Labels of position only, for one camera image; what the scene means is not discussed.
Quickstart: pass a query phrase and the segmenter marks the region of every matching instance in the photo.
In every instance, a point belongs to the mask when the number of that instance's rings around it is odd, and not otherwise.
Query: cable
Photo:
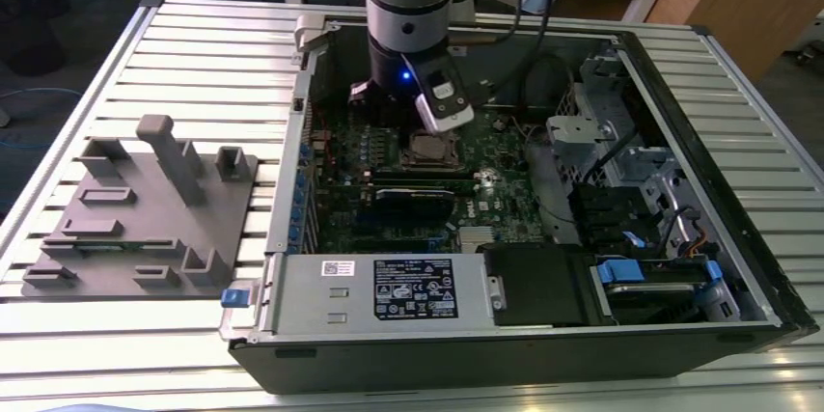
[[[526,70],[532,67],[532,62],[534,60],[534,57],[536,57],[536,55],[538,54],[538,52],[541,50],[542,36],[545,35],[545,29],[546,29],[546,26],[549,24],[549,15],[550,15],[552,2],[553,1],[554,0],[545,0],[545,4],[542,6],[541,25],[538,26],[538,36],[536,38],[536,43],[534,43],[534,45],[532,47],[532,50],[529,50],[529,52],[524,56],[524,59],[521,60],[521,63],[514,67],[512,72],[496,84],[496,88],[494,88],[493,94],[496,94],[501,90],[501,88],[505,86],[505,84],[508,84],[509,81],[512,81],[512,79],[514,79],[514,77],[520,76],[521,73],[526,72]]]
[[[6,94],[2,94],[0,96],[0,99],[8,96],[16,96],[17,94],[24,94],[28,92],[57,92],[57,93],[64,93],[64,94],[72,94],[76,97],[82,97],[81,93],[78,93],[77,91],[72,91],[70,89],[61,89],[56,87],[34,87],[32,89],[21,89],[18,91],[8,92]]]
[[[566,88],[566,92],[561,96],[561,105],[570,98],[574,98],[574,93],[576,93],[576,76],[573,74],[572,68],[569,67],[569,64],[566,63],[566,60],[564,60],[554,53],[552,53],[549,51],[545,51],[545,52],[541,52],[541,54],[538,54],[536,56],[534,60],[529,64],[529,67],[526,67],[526,69],[524,70],[524,73],[520,76],[520,80],[518,80],[518,83],[517,83],[517,95],[514,97],[514,103],[522,109],[525,109],[526,106],[528,106],[528,104],[526,104],[526,84],[528,84],[528,81],[529,81],[529,76],[532,75],[532,73],[536,70],[536,65],[538,63],[541,63],[542,61],[554,61],[554,62],[560,63],[564,66],[564,70],[566,71],[566,77],[569,79],[569,86]]]
[[[697,221],[693,221],[693,228],[697,230],[697,237],[694,238],[693,244],[686,248],[682,256],[692,258],[694,256],[694,252],[697,248],[701,247],[704,243],[706,243],[706,231],[700,227]]]
[[[50,146],[52,146],[52,144],[46,144],[46,145],[17,145],[17,144],[8,144],[5,142],[0,142],[0,147],[5,147],[6,149],[17,149],[17,150],[40,150],[40,149],[46,149]]]
[[[606,154],[601,157],[601,159],[598,159],[594,162],[594,164],[586,171],[586,174],[582,175],[582,179],[580,181],[581,183],[586,183],[586,181],[589,180],[592,175],[596,173],[596,171],[604,167],[604,165],[609,162],[609,160],[613,159],[616,155],[618,154],[618,152],[626,147],[626,145],[629,145],[629,142],[632,141],[636,135],[638,135],[637,127],[634,127],[629,132],[624,134],[624,136],[620,139],[617,139],[616,144],[609,149],[609,151],[606,151]]]
[[[509,30],[505,32],[505,34],[502,36],[496,37],[496,39],[492,41],[492,44],[501,43],[506,41],[508,39],[510,39],[512,36],[514,36],[514,33],[517,32],[517,29],[520,28],[521,3],[522,3],[522,0],[514,1],[514,19],[512,20],[512,25],[509,26]]]
[[[661,255],[666,251],[666,240],[669,239],[669,234],[672,233],[672,229],[674,228],[674,223],[678,221],[678,216],[681,216],[681,214],[684,214],[690,209],[693,209],[692,206],[682,205],[674,210],[674,213],[669,218],[669,222],[666,223],[666,227],[664,228],[664,233],[660,236],[660,242],[656,245],[656,251],[653,252],[653,256],[661,257]]]
[[[536,203],[538,204],[538,206],[541,207],[542,211],[552,216],[554,219],[557,219],[558,221],[566,222],[569,224],[576,224],[576,221],[573,221],[572,219],[565,219],[561,216],[558,216],[557,214],[554,214],[548,207],[545,207],[541,203],[541,200],[538,199],[538,196],[534,196],[536,199]]]
[[[526,152],[526,146],[529,145],[529,139],[532,138],[532,134],[534,133],[534,131],[536,131],[536,130],[541,127],[541,126],[536,125],[534,127],[532,127],[532,128],[529,129],[529,132],[526,132],[526,133],[524,134],[524,130],[522,130],[521,126],[517,124],[517,120],[516,120],[514,118],[512,118],[512,122],[514,123],[514,128],[517,129],[517,131],[521,133],[521,135],[524,135],[524,139],[525,139],[525,140],[524,140],[524,153],[525,153],[525,152]],[[550,210],[548,207],[545,207],[545,205],[544,205],[544,204],[542,204],[542,202],[541,202],[541,198],[538,198],[538,195],[536,195],[536,194],[533,193],[532,197],[533,197],[533,199],[534,199],[536,203],[538,204],[538,207],[542,209],[542,211],[544,211],[544,212],[545,212],[549,216],[552,216],[554,219],[557,219],[557,220],[558,220],[558,221],[561,221],[561,222],[566,222],[566,223],[573,224],[573,225],[576,224],[576,221],[574,221],[574,220],[572,220],[572,219],[566,219],[565,217],[558,216],[554,212],[552,212],[552,210]]]

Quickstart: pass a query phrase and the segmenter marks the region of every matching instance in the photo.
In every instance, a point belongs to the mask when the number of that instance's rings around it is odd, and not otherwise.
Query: motherboard
[[[493,109],[430,135],[318,108],[318,252],[473,253],[492,241],[544,241],[525,129]]]

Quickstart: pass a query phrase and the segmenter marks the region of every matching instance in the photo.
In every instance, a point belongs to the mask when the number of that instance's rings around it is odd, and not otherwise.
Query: metal slotted table
[[[0,409],[102,403],[142,409],[736,410],[824,409],[824,333],[721,359],[676,378],[406,392],[268,395],[217,335],[217,301],[26,302],[40,255],[85,168],[90,136],[133,138],[145,113],[201,153],[240,145],[261,159],[237,279],[260,276],[293,82],[294,22],[360,9],[164,0],[137,10],[0,229]],[[480,21],[508,21],[481,16]],[[558,20],[584,28],[614,23]],[[638,36],[794,287],[824,323],[824,176],[712,37],[689,27],[622,26]],[[236,315],[248,316],[250,311]]]

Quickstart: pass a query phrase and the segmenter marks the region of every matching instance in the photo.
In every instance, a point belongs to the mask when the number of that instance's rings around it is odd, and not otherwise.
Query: blue tab
[[[644,272],[636,260],[605,260],[597,266],[597,275],[602,284],[644,282]]]
[[[721,266],[714,261],[708,261],[706,264],[706,273],[709,274],[709,280],[712,282],[717,282],[724,278],[724,272],[721,271]]]
[[[597,266],[597,276],[601,279],[601,284],[610,284],[613,282],[613,273],[605,262]]]
[[[622,234],[626,238],[629,238],[632,246],[634,246],[636,248],[646,248],[646,242],[638,237],[638,235],[636,235],[630,231],[622,231]]]
[[[250,291],[248,289],[226,288],[220,295],[220,306],[224,308],[248,308]]]

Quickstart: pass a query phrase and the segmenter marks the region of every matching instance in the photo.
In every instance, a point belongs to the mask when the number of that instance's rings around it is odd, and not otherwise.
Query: warning label
[[[381,320],[458,316],[452,260],[374,261],[374,316]]]

